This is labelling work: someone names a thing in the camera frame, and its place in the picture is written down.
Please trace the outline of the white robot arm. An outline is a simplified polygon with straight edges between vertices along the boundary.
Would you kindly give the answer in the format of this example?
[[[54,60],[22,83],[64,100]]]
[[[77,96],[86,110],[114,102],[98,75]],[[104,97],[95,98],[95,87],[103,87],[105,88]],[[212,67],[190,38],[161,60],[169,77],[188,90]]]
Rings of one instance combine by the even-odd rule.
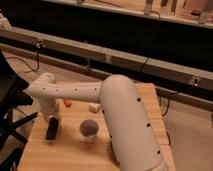
[[[43,74],[27,92],[49,116],[56,113],[58,99],[98,103],[120,171],[168,171],[142,97],[130,78],[111,75],[101,82],[57,84],[50,74]]]

